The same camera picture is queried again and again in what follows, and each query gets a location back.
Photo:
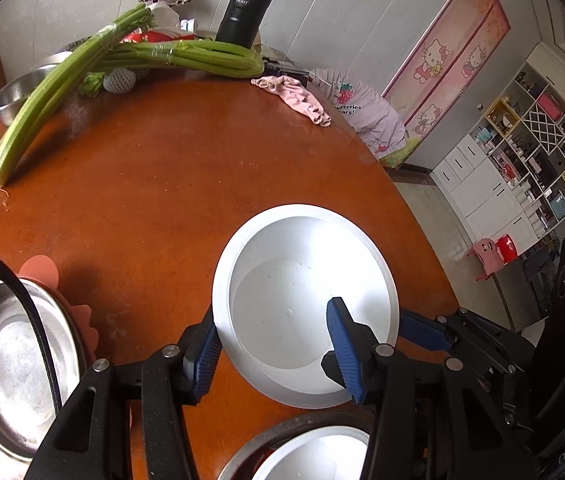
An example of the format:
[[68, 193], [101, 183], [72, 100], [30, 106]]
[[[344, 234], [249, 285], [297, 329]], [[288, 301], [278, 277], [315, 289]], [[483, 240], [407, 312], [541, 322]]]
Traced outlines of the red paper bowl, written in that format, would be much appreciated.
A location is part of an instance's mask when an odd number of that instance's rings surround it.
[[252, 479], [359, 479], [368, 442], [366, 431], [350, 426], [309, 430], [269, 455]]
[[230, 362], [253, 388], [293, 408], [321, 410], [350, 398], [321, 367], [333, 348], [333, 297], [378, 341], [395, 344], [397, 289], [375, 243], [334, 211], [282, 205], [243, 223], [225, 246], [213, 318]]

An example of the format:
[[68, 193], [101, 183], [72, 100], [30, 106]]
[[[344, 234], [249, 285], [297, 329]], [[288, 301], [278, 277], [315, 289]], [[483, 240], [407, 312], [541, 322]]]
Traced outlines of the steel round pan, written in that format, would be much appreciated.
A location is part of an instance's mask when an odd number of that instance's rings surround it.
[[[69, 399], [87, 366], [85, 353], [59, 298], [22, 278], [43, 322], [60, 396]], [[0, 450], [28, 463], [56, 418], [47, 372], [28, 315], [0, 281]]]

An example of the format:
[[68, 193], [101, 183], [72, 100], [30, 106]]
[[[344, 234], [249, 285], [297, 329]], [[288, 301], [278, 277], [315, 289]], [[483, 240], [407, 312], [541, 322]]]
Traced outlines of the shiny steel bowl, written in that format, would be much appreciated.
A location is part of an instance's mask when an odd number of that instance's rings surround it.
[[345, 404], [311, 411], [258, 434], [234, 455], [220, 479], [357, 479], [372, 416]]

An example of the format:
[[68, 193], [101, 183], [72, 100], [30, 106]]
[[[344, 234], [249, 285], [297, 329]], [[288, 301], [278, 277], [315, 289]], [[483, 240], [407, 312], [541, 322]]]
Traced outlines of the orange bear-shaped plate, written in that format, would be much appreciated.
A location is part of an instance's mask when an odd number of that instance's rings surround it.
[[48, 292], [59, 298], [60, 304], [72, 320], [85, 353], [86, 363], [92, 365], [96, 361], [96, 350], [99, 344], [99, 333], [92, 326], [92, 308], [88, 304], [70, 304], [59, 290], [60, 272], [54, 260], [45, 255], [36, 255], [22, 264], [18, 271], [20, 278], [45, 287]]

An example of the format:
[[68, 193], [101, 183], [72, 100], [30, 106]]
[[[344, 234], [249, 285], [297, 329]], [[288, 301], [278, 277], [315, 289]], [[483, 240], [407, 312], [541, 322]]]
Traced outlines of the pink child stool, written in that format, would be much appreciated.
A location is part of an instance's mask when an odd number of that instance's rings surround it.
[[465, 256], [467, 258], [476, 256], [482, 265], [482, 273], [476, 278], [476, 281], [486, 280], [491, 274], [497, 273], [506, 265], [497, 244], [490, 238], [482, 238], [475, 242]]

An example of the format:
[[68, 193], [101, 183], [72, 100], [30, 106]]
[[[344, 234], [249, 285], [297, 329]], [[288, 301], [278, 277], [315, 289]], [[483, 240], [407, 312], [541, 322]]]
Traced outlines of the white shelf cabinet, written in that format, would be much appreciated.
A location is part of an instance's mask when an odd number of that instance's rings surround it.
[[565, 62], [537, 44], [432, 171], [470, 240], [526, 252], [565, 222]]

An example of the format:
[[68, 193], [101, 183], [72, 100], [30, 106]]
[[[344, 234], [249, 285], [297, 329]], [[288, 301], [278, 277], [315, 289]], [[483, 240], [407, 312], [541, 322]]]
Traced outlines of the pink clothing on chair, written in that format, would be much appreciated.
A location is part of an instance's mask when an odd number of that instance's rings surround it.
[[397, 111], [369, 84], [340, 68], [316, 68], [311, 76], [376, 159], [406, 146], [405, 126]]

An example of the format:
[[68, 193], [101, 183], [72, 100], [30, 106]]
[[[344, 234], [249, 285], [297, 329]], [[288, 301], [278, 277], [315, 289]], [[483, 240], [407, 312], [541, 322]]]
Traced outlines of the pink cloth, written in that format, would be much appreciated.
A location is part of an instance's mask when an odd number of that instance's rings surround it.
[[301, 81], [289, 76], [263, 76], [251, 80], [253, 86], [278, 96], [285, 105], [307, 117], [314, 125], [329, 127], [331, 117]]

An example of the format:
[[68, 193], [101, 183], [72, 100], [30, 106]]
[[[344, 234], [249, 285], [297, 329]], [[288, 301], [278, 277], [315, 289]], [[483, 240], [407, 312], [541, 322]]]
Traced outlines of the pink Hello Kitty wardrobe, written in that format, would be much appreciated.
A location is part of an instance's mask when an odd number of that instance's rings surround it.
[[383, 92], [405, 129], [381, 165], [397, 168], [418, 148], [510, 30], [499, 0], [447, 0]]

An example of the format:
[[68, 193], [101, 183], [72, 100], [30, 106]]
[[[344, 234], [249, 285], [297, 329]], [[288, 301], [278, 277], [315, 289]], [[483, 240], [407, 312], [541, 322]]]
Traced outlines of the celery bunch left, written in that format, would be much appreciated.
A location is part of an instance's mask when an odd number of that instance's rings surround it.
[[122, 39], [152, 21], [151, 9], [145, 3], [137, 4], [90, 36], [34, 89], [0, 138], [0, 188], [8, 183], [40, 128], [64, 98]]

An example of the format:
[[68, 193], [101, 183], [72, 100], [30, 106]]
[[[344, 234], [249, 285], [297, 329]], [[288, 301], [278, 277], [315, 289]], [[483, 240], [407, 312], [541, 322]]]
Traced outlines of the celery bunch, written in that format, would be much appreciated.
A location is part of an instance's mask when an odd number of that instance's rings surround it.
[[183, 68], [235, 79], [261, 77], [264, 61], [258, 52], [212, 39], [122, 42], [92, 69], [163, 70]]
[[137, 4], [90, 36], [34, 89], [0, 138], [0, 188], [8, 183], [40, 128], [64, 98], [122, 39], [152, 21], [151, 9], [145, 3]]

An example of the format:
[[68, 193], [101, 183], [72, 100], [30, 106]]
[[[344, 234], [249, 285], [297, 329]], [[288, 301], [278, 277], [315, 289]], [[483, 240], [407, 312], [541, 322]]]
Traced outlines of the steel mixing bowl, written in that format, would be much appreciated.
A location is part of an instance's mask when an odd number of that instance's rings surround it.
[[24, 102], [56, 67], [57, 64], [36, 67], [0, 89], [0, 122], [5, 127], [11, 125]]

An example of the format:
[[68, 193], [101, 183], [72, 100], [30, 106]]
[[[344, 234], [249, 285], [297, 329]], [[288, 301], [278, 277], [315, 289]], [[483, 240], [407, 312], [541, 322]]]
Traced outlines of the green leafy vegetable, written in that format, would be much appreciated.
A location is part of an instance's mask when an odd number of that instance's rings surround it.
[[104, 78], [106, 78], [104, 72], [88, 73], [77, 86], [78, 95], [86, 99], [96, 98], [104, 88]]

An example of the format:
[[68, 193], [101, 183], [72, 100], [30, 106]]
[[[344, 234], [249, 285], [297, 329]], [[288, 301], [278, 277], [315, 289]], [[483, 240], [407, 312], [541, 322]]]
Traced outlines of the celery bunch right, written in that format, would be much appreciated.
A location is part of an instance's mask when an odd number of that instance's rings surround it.
[[258, 52], [212, 39], [122, 42], [92, 69], [163, 70], [183, 68], [235, 79], [261, 77], [264, 61]]

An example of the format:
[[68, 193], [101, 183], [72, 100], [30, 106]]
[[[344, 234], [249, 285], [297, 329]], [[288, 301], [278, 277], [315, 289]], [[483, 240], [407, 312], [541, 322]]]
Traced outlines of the black thermos bottle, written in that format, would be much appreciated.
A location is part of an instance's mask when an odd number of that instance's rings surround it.
[[250, 48], [273, 0], [229, 0], [215, 39]]

